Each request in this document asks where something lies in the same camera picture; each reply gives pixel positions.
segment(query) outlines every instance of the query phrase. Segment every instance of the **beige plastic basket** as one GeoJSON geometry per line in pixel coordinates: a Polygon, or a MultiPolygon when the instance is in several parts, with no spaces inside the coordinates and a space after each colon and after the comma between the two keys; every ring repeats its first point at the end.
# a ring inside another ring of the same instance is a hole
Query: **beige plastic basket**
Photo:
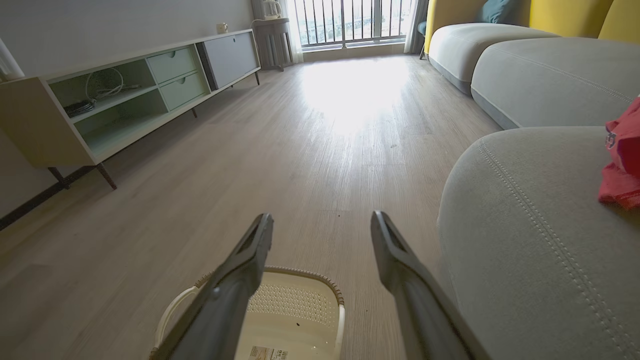
{"type": "MultiPolygon", "coordinates": [[[[176,307],[206,280],[167,307],[156,331],[156,348],[176,307]]],[[[247,306],[235,360],[338,360],[344,319],[344,301],[334,282],[312,272],[268,266],[247,306]]]]}

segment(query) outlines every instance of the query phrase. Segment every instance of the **mug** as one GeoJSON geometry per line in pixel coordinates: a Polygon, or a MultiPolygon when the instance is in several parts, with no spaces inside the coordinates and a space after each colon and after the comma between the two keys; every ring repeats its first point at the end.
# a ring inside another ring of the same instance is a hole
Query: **mug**
{"type": "Polygon", "coordinates": [[[218,29],[218,34],[226,34],[229,29],[229,25],[223,22],[222,24],[216,25],[216,29],[218,29]]]}

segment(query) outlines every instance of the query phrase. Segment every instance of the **wooden floor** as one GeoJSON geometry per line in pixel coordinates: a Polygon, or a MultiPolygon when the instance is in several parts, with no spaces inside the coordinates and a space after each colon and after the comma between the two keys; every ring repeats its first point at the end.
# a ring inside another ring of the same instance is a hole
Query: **wooden floor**
{"type": "Polygon", "coordinates": [[[218,266],[259,213],[269,265],[333,279],[343,359],[404,359],[378,279],[386,211],[445,289],[436,218],[447,175],[498,130],[428,61],[391,56],[247,78],[107,160],[0,233],[3,359],[143,359],[169,302],[218,266]]]}

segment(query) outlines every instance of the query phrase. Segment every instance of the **red cloth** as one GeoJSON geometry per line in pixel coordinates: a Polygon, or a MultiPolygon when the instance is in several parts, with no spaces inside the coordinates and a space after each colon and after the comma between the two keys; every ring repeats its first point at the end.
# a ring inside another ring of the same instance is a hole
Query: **red cloth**
{"type": "Polygon", "coordinates": [[[640,207],[640,97],[618,119],[607,124],[607,150],[613,160],[602,169],[598,200],[640,207]]]}

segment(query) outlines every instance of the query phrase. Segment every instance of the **gray cabinet door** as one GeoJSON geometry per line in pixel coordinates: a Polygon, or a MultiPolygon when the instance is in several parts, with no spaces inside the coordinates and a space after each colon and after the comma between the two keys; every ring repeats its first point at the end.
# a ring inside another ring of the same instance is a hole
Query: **gray cabinet door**
{"type": "Polygon", "coordinates": [[[204,46],[218,88],[258,67],[252,33],[209,40],[204,46]]]}

